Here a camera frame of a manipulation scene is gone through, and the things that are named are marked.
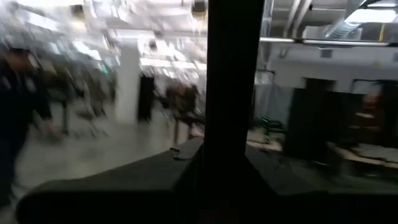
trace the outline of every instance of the floor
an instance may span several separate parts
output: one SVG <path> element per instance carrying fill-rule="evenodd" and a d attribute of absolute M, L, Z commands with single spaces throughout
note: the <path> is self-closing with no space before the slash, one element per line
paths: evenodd
<path fill-rule="evenodd" d="M 87 132 L 89 124 L 77 118 L 70 110 L 70 130 L 87 133 L 79 139 L 70 136 L 61 142 L 52 142 L 45 134 L 32 128 L 24 150 L 17 163 L 17 182 L 31 189 L 55 179 L 76 179 L 97 174 L 168 150 L 172 146 L 174 124 L 159 111 L 152 112 L 151 122 L 136 125 L 119 124 L 114 120 L 113 106 L 106 107 L 107 118 L 96 121 L 108 136 L 93 138 Z M 56 125 L 61 124 L 62 111 L 59 105 L 52 106 Z M 180 127 L 179 142 L 185 139 Z M 15 187 L 18 197 L 26 189 Z"/>

